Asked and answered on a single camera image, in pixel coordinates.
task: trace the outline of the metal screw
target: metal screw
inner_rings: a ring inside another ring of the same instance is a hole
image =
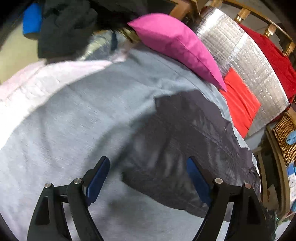
[[[215,179],[215,183],[217,184],[221,184],[223,182],[223,180],[221,178],[216,178]]]
[[[49,188],[51,185],[52,185],[51,183],[45,183],[45,184],[44,184],[44,187],[45,187],[45,188]]]
[[[252,187],[252,185],[249,184],[249,183],[245,183],[244,186],[245,186],[247,189],[250,189],[250,188]]]
[[[76,178],[76,179],[74,179],[74,184],[79,184],[79,183],[81,183],[81,181],[82,181],[82,179],[81,178]]]

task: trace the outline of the silver foil sheet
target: silver foil sheet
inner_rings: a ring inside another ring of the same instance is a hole
[[[249,129],[256,133],[288,105],[284,89],[257,44],[238,24],[217,8],[210,8],[193,31],[216,60],[224,77],[232,67],[261,103]]]

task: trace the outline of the red cloth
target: red cloth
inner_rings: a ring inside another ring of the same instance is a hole
[[[227,92],[220,90],[220,93],[227,101],[235,128],[244,138],[261,104],[233,68],[229,69],[224,82]]]
[[[296,94],[296,71],[288,59],[266,36],[256,33],[255,31],[239,24],[239,26],[255,41],[259,46],[275,74],[283,86],[283,89],[290,103],[293,101],[293,96]]]

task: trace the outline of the basket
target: basket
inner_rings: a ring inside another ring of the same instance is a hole
[[[296,143],[288,145],[286,139],[288,135],[296,131],[296,124],[288,112],[279,120],[276,126],[272,129],[276,140],[279,144],[286,167],[296,159]]]

